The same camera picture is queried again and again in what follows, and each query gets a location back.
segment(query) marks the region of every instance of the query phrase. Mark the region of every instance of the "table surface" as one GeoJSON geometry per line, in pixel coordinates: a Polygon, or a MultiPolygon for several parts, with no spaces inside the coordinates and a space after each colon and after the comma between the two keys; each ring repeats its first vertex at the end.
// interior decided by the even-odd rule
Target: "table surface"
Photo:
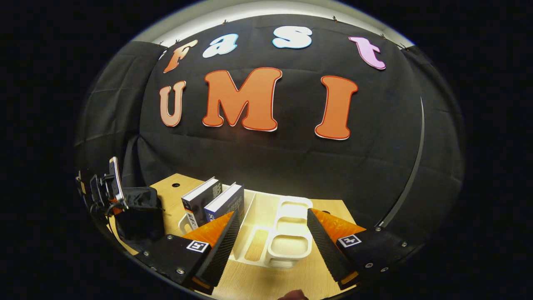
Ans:
{"type": "MultiPolygon", "coordinates": [[[[165,209],[163,213],[165,234],[182,235],[178,228],[178,222],[185,215],[181,196],[201,183],[203,183],[202,180],[174,174],[151,185],[157,190],[157,195],[165,209]],[[173,187],[175,183],[179,183],[179,187],[173,187]]],[[[342,200],[310,200],[314,208],[327,210],[333,216],[355,224],[342,200]]],[[[110,218],[110,225],[117,236],[113,217],[110,218]]],[[[117,240],[132,255],[138,253],[118,237],[117,240]]],[[[309,300],[316,300],[332,297],[350,288],[342,291],[339,289],[313,240],[311,254],[289,269],[260,267],[228,260],[219,285],[214,288],[213,294],[204,295],[220,300],[277,300],[287,292],[296,289],[301,289],[309,300]]]]}

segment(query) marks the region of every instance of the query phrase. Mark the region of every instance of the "blue book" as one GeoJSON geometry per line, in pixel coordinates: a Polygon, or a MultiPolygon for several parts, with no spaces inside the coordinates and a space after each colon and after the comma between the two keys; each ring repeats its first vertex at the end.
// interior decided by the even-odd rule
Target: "blue book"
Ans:
{"type": "Polygon", "coordinates": [[[222,183],[215,177],[197,186],[194,190],[181,196],[183,208],[193,230],[208,223],[204,206],[217,198],[222,192],[222,183]]]}
{"type": "Polygon", "coordinates": [[[244,186],[233,183],[204,208],[209,222],[232,211],[244,218],[244,186]]]}

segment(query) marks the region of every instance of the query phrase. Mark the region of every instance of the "white wall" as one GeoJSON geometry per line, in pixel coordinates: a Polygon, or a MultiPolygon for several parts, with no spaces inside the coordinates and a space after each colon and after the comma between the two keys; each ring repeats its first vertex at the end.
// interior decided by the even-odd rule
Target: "white wall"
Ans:
{"type": "Polygon", "coordinates": [[[191,5],[165,17],[154,24],[134,41],[145,41],[164,46],[172,46],[176,40],[183,40],[200,31],[227,22],[267,14],[304,14],[327,19],[336,19],[377,35],[383,34],[387,39],[406,47],[414,45],[410,40],[369,15],[353,7],[331,0],[295,1],[250,1],[250,0],[206,0],[191,5]]]}

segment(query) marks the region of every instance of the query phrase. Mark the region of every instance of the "hand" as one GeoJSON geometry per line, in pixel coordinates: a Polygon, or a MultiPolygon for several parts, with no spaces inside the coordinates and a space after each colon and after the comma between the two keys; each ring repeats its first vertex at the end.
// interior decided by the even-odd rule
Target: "hand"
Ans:
{"type": "Polygon", "coordinates": [[[278,300],[309,300],[302,292],[302,290],[292,290],[285,294],[285,296],[279,298],[278,300]]]}

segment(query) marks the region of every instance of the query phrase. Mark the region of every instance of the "black bag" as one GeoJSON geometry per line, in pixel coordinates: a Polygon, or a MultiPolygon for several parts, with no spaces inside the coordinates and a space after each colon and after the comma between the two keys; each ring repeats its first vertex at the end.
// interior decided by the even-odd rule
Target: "black bag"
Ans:
{"type": "Polygon", "coordinates": [[[142,252],[165,235],[163,209],[153,187],[126,187],[124,197],[129,209],[115,216],[120,239],[142,252]]]}

